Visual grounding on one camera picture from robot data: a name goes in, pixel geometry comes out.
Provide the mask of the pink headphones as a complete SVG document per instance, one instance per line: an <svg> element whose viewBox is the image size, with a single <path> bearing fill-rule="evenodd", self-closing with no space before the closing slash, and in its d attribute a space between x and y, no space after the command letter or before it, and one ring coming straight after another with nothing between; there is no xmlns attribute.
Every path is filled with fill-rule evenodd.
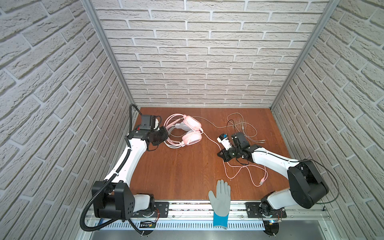
<svg viewBox="0 0 384 240"><path fill-rule="evenodd" d="M192 130L185 132L184 135L181 136L182 140L181 141L175 141L171 139L171 133L169 132L166 128L168 124L171 122L177 120L177 119L182 119L184 120L184 123L186 123ZM164 127L168 131L169 138L165 141L165 144L167 147L171 149L178 149L182 148L185 146L190 146L193 144L196 144L202 140L202 134L204 133L202 129L202 124L198 122L195 118L188 116L188 115L183 115L183 114L172 114L170 115L164 122Z"/></svg>

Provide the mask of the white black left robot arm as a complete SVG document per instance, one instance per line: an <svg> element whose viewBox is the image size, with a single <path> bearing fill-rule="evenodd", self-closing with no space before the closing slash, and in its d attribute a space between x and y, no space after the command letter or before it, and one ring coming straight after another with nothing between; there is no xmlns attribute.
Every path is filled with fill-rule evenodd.
<svg viewBox="0 0 384 240"><path fill-rule="evenodd" d="M152 216L155 212L155 199L152 194L134 195L130 189L133 173L149 144L158 146L169 137L165 127L157 130L133 130L125 137L126 148L112 171L103 181L96 181L92 195L112 177L115 178L95 197L92 205L97 218L128 220L137 212Z"/></svg>

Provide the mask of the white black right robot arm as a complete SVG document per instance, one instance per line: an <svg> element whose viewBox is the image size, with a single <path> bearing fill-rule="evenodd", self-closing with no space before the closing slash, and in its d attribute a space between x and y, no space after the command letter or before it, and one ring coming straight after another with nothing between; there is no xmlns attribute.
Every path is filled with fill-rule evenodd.
<svg viewBox="0 0 384 240"><path fill-rule="evenodd" d="M218 157L224 162L242 158L265 166L289 181L289 188L272 192L262 198L259 208L263 214L270 215L271 212L294 205L310 209L329 193L329 187L315 166L315 161L290 159L259 145L250 145L245 135L240 132L233 134L231 138L232 144L226 134L217 138L224 147Z"/></svg>

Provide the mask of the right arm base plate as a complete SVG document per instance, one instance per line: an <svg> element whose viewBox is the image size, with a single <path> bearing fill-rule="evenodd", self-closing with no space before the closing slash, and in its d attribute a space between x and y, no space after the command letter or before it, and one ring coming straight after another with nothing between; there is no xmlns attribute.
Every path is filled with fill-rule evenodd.
<svg viewBox="0 0 384 240"><path fill-rule="evenodd" d="M287 218L284 208L275 210L264 202L246 202L245 206L248 218Z"/></svg>

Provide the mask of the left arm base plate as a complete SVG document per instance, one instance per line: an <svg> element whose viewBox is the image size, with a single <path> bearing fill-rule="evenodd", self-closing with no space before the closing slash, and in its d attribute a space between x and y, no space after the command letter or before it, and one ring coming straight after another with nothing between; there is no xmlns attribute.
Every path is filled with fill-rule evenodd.
<svg viewBox="0 0 384 240"><path fill-rule="evenodd" d="M160 214L160 218L167 218L170 209L170 202L154 201L146 210L135 212L132 218L156 218Z"/></svg>

